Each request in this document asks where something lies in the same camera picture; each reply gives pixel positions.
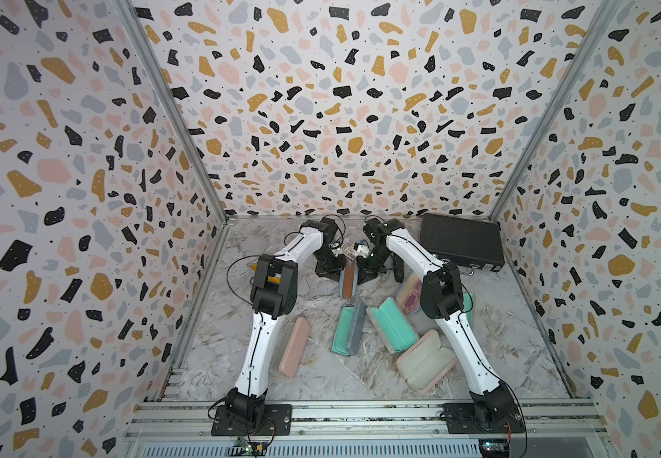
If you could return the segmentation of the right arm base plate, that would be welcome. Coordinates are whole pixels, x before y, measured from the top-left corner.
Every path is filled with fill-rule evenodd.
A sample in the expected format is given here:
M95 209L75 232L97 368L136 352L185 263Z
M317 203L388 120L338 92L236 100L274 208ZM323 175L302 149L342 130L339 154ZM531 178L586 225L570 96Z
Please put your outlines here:
M525 433L523 417L514 406L506 413L489 415L473 402L446 403L438 414L449 434Z

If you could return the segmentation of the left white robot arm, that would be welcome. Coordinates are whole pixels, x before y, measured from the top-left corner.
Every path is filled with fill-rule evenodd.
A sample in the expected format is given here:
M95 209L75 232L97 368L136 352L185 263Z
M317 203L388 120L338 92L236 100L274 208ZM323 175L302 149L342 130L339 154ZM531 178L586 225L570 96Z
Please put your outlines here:
M338 282L346 266L346 257L336 243L339 232L330 217L309 219L280 251L258 257L249 300L251 338L240 376L225 397L227 414L252 431L265 418L269 364L284 319L297 302L299 270L314 258L316 275Z

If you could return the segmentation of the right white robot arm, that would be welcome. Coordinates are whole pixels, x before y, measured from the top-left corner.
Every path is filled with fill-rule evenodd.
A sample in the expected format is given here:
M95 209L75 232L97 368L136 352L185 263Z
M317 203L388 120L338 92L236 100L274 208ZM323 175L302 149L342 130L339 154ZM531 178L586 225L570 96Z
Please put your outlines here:
M434 320L452 345L468 382L474 404L475 421L490 429L504 421L522 419L519 401L486 359L465 315L464 288L458 267L432 255L397 219L383 221L372 217L363 227L372 245L368 255L356 258L359 280L380 272L387 258L397 257L395 265L410 267L421 280L420 306Z

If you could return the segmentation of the blue case brown lining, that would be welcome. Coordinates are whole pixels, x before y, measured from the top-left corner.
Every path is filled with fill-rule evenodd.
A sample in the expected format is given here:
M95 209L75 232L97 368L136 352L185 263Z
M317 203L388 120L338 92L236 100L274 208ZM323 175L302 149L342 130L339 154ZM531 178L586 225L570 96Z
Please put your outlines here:
M345 268L342 270L339 286L340 296L344 301L351 301L355 296L358 284L358 268L355 260L346 259Z

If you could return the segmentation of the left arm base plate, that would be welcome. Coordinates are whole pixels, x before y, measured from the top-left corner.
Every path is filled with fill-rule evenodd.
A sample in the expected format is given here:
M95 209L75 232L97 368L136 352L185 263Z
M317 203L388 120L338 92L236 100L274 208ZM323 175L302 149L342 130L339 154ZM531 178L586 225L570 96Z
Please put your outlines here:
M229 413L221 405L215 412L211 435L229 436L288 436L292 426L293 406L291 404L265 405L262 414L252 413L248 418L244 414Z

